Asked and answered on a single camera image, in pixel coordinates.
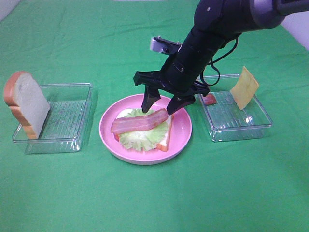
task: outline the yellow cheese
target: yellow cheese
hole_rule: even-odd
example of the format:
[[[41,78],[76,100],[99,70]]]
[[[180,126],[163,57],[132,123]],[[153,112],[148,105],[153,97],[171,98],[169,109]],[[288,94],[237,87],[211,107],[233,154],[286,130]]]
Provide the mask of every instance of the yellow cheese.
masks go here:
[[[254,76],[246,67],[243,67],[239,80],[230,90],[234,101],[240,110],[243,110],[247,106],[258,87],[259,83]]]

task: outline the white wall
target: white wall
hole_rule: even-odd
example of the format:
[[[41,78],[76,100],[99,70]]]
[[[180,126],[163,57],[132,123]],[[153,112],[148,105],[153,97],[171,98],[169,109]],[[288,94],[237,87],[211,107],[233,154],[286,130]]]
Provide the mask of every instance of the white wall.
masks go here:
[[[287,16],[282,26],[309,51],[309,11]]]
[[[4,19],[21,0],[0,0],[0,21]]]

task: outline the green surface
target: green surface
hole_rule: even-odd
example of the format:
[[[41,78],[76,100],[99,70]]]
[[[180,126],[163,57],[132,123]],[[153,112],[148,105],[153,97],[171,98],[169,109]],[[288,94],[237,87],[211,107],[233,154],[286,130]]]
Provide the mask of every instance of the green surface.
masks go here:
[[[150,37],[182,42],[197,3],[32,0],[0,22],[0,89],[27,70],[41,85],[90,82],[98,94],[77,153],[23,154],[11,141],[17,121],[0,101],[0,231],[309,231],[309,53],[282,27],[244,33],[217,65],[253,73],[274,121],[269,137],[214,143],[194,104],[186,108],[191,140],[168,162],[125,163],[100,139],[105,110],[143,92],[135,71],[166,59],[149,51]]]

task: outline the plastic container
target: plastic container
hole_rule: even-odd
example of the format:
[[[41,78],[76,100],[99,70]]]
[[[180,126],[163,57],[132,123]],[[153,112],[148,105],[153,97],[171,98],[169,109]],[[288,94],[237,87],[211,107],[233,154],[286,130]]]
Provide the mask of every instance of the plastic container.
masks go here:
[[[42,85],[42,92],[50,103],[38,139],[29,140],[21,126],[12,136],[25,154],[76,152],[82,148],[91,108],[92,85]]]
[[[272,126],[271,118],[255,95],[243,110],[238,108],[229,91],[239,77],[239,74],[220,76],[219,83],[211,87],[216,104],[205,105],[202,95],[198,96],[208,133],[214,142],[262,138]],[[207,76],[204,80],[211,85],[217,78]]]

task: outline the pink plate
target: pink plate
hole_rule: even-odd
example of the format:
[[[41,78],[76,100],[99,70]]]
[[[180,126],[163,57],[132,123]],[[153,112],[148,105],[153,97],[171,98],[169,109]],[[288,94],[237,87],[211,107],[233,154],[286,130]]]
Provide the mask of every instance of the pink plate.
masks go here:
[[[131,95],[111,105],[101,118],[99,124],[99,133],[106,147],[116,157],[125,162],[139,165],[162,163],[178,155],[186,146],[191,137],[192,122],[185,109],[182,108],[174,113],[171,134],[169,138],[169,149],[166,152],[157,149],[146,152],[136,151],[134,149],[126,149],[115,140],[114,135],[111,133],[112,122],[115,120],[118,114],[127,108],[141,108],[143,97],[144,94]],[[166,108],[169,101],[170,98],[161,95],[161,99],[153,104],[151,109],[158,110],[160,108]]]

